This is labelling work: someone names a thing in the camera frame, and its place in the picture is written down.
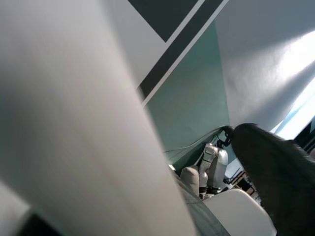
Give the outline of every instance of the blurry white object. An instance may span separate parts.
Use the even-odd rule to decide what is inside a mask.
[[[107,3],[0,2],[0,177],[65,236],[193,236]]]

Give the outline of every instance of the white wall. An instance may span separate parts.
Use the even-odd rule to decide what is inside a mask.
[[[231,0],[216,19],[230,122],[271,130],[314,77],[313,0]]]

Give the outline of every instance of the light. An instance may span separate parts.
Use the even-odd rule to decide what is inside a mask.
[[[293,77],[315,61],[315,31],[285,46],[279,72],[283,78]]]

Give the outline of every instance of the cable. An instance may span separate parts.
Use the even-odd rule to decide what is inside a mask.
[[[199,138],[197,141],[193,142],[192,144],[188,145],[188,146],[185,146],[185,147],[180,147],[180,148],[176,148],[176,149],[172,149],[172,150],[167,150],[167,151],[164,151],[163,153],[168,153],[168,152],[172,152],[172,151],[179,151],[179,150],[183,150],[183,149],[187,149],[187,148],[190,148],[190,147],[193,147],[195,146],[200,140],[208,137],[209,135],[216,135],[216,134],[219,134],[222,132],[222,128],[225,127],[225,126],[220,126],[219,128],[217,129],[214,129],[214,130],[211,130],[210,132],[206,133],[205,135],[203,135],[201,138]]]

